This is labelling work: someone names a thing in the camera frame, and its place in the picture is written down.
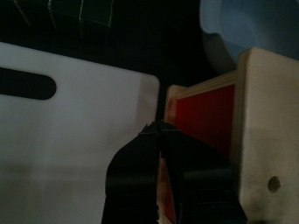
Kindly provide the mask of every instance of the white plastic board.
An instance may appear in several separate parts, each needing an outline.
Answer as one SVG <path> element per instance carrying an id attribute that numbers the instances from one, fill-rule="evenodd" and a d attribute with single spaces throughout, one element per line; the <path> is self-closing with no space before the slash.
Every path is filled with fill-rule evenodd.
<path id="1" fill-rule="evenodd" d="M 155 119 L 158 80 L 4 43 L 0 67 L 58 84 L 47 101 L 0 95 L 0 223 L 99 224 L 108 163 Z"/>

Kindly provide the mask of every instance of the red panel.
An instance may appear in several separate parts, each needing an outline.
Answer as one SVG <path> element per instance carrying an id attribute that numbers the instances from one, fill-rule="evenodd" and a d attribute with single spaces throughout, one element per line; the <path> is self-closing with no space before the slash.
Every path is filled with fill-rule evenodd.
<path id="1" fill-rule="evenodd" d="M 175 126 L 230 157 L 235 86 L 183 98 L 176 104 Z"/>

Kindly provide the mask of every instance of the small hole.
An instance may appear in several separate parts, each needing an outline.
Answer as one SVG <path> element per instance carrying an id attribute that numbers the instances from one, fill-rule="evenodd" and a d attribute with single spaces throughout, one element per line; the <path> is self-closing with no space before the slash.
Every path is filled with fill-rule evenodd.
<path id="1" fill-rule="evenodd" d="M 267 183 L 267 189 L 271 193 L 275 193 L 279 188 L 282 187 L 280 185 L 280 180 L 276 176 L 274 176 L 270 180 L 268 180 L 268 183 Z"/>

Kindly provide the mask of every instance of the white cutting board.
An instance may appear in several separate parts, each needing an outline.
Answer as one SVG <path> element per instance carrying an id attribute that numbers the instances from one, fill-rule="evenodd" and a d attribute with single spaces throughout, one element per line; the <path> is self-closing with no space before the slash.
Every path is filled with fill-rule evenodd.
<path id="1" fill-rule="evenodd" d="M 4 43 L 0 67 L 58 85 L 47 101 L 0 95 L 0 223 L 99 224 L 108 163 L 155 119 L 158 79 Z"/>

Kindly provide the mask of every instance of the wooden edge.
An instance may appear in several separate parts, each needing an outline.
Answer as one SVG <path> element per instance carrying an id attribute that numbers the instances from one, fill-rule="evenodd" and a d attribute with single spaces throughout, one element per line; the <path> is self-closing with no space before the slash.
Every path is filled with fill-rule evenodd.
<path id="1" fill-rule="evenodd" d="M 240 182 L 240 167 L 242 167 L 242 139 L 244 134 L 244 105 L 246 105 L 246 85 L 247 85 L 247 71 L 248 61 L 252 50 L 243 52 L 238 59 L 238 79 L 236 79 L 236 90 L 235 90 L 235 107 L 234 107 L 234 120 L 232 120 L 232 133 L 231 133 L 231 153 L 230 163 L 232 165 L 235 174 L 235 188 L 239 193 L 239 182 Z"/>
<path id="2" fill-rule="evenodd" d="M 174 124 L 175 113 L 176 113 L 176 101 L 178 93 L 180 93 L 187 87 L 171 85 L 167 90 L 166 96 L 166 106 L 164 106 L 164 115 L 163 119 L 167 123 Z"/>
<path id="3" fill-rule="evenodd" d="M 238 72 L 226 73 L 222 76 L 215 77 L 214 79 L 206 80 L 204 82 L 187 87 L 176 95 L 178 100 L 202 93 L 206 93 L 214 89 L 224 88 L 236 83 Z"/>

